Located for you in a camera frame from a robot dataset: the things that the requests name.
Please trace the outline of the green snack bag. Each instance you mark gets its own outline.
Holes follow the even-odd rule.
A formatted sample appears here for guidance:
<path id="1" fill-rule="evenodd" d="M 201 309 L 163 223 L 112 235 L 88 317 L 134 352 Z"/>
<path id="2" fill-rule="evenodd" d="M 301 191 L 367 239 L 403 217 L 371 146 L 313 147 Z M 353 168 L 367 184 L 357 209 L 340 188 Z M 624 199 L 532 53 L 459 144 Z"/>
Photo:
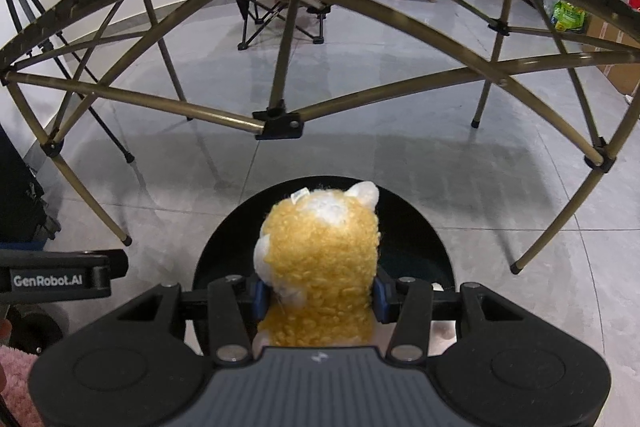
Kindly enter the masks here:
<path id="1" fill-rule="evenodd" d="M 556 31 L 578 31 L 584 28 L 586 12 L 566 1 L 559 0 L 555 3 L 551 23 Z"/>

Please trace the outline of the black round trash bin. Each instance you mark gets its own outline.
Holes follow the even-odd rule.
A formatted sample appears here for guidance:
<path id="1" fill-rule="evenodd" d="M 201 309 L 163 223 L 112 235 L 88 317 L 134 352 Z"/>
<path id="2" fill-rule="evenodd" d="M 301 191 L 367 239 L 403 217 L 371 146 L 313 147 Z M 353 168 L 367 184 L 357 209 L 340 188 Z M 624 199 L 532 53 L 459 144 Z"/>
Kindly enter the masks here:
<path id="1" fill-rule="evenodd" d="M 257 277 L 268 310 L 248 335 L 265 347 L 390 347 L 394 322 L 374 316 L 374 279 L 424 280 L 454 289 L 444 244 L 421 213 L 371 181 L 288 180 L 247 199 L 218 225 L 192 286 Z"/>

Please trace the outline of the yellow alpaca plush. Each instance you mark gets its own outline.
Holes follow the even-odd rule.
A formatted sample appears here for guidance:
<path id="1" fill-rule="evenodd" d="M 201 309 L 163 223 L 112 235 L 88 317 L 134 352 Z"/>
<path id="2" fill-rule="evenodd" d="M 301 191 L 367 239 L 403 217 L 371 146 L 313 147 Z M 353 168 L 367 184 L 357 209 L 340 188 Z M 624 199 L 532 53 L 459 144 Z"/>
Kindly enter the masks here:
<path id="1" fill-rule="evenodd" d="M 378 187 L 362 181 L 345 191 L 303 187 L 271 208 L 253 254 L 255 273 L 272 290 L 256 351 L 372 341 L 379 198 Z"/>

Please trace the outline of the brown cardboard box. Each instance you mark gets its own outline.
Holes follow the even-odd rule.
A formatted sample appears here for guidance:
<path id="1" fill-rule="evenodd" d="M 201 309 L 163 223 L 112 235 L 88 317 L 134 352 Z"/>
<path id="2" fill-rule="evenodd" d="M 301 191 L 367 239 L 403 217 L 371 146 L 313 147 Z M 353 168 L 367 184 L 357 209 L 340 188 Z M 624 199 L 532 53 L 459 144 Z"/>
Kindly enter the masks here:
<path id="1" fill-rule="evenodd" d="M 622 52 L 622 49 L 616 48 L 616 44 L 620 44 L 625 48 L 639 49 L 638 41 L 630 38 L 622 30 L 614 25 L 602 20 L 592 14 L 587 14 L 585 19 L 585 36 L 604 40 L 613 43 L 612 48 L 602 48 L 594 44 L 583 43 L 580 46 L 582 53 L 608 53 Z M 612 83 L 613 87 L 623 95 L 634 96 L 639 87 L 639 63 L 611 63 L 598 64 L 597 69 L 605 75 L 606 79 Z"/>

